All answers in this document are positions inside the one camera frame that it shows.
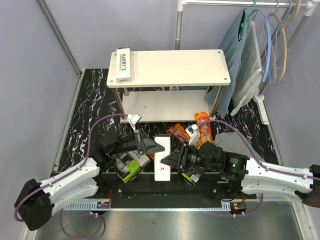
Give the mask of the orange Bic razor pack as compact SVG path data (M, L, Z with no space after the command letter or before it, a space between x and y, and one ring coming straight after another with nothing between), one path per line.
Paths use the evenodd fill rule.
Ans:
M154 155L153 153L150 153L148 156L149 156L149 158L152 159L152 160L154 160L154 158L155 158L155 155Z

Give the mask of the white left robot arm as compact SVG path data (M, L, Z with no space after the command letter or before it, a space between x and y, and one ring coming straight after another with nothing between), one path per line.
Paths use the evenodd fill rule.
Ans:
M126 138L120 138L116 130L106 131L85 160L51 178L28 180L14 203L14 218L35 231L69 204L93 196L103 198L108 193L103 174L120 154L137 151L148 155L164 150L144 130Z

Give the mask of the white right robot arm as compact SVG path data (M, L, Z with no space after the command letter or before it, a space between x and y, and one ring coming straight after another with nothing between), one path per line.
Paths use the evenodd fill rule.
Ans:
M303 204L320 206L320 167L284 167L263 163L254 157L227 152L206 142L198 149L182 143L162 164L177 169L194 186L207 172L219 173L226 184L221 194L236 199L247 195L270 194L297 198Z

